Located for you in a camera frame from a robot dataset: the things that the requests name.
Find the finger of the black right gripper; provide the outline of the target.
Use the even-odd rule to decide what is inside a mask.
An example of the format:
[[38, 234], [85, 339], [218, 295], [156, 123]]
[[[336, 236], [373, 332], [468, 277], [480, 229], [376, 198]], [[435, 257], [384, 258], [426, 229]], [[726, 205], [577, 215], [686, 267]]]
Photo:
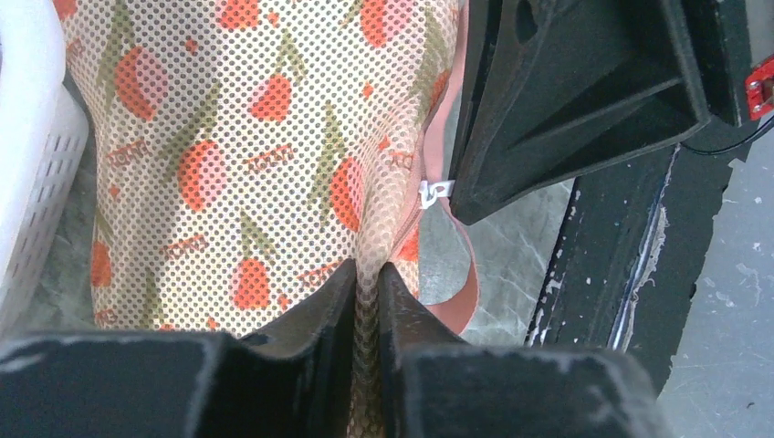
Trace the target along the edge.
[[470, 1], [451, 209], [474, 224], [710, 114], [678, 1]]

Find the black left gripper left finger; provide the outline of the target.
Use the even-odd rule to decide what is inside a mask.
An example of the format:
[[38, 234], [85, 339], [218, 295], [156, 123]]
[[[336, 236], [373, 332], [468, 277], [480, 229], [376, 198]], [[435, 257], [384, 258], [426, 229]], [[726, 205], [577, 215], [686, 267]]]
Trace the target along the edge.
[[4, 437], [341, 437], [356, 268], [241, 339], [38, 332], [1, 346]]

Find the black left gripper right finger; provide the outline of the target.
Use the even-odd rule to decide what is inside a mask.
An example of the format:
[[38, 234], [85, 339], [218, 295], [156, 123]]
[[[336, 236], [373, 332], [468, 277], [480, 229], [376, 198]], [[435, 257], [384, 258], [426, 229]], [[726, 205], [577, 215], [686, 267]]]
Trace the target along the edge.
[[408, 291], [377, 280], [389, 437], [665, 437], [650, 377], [609, 349], [480, 347]]

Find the floral peach mesh laundry bag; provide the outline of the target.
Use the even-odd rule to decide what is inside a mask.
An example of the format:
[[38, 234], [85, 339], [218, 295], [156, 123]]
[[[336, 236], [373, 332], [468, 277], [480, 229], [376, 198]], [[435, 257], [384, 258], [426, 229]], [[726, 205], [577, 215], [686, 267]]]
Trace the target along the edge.
[[460, 1], [57, 1], [96, 134], [99, 329], [244, 336], [357, 268], [349, 437], [382, 437], [376, 279], [418, 288]]

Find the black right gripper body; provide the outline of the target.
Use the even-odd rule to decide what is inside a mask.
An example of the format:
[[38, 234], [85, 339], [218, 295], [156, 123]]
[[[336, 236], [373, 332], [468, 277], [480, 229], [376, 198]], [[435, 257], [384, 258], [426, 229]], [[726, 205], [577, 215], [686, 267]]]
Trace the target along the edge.
[[773, 112], [773, 2], [684, 1], [710, 112], [731, 126]]

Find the white plastic laundry basket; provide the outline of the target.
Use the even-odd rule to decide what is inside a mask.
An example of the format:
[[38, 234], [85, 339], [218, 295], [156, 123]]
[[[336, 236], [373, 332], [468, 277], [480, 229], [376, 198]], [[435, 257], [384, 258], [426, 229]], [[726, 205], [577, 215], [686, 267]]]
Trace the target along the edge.
[[1, 334], [28, 309], [89, 138], [50, 1], [1, 4]]

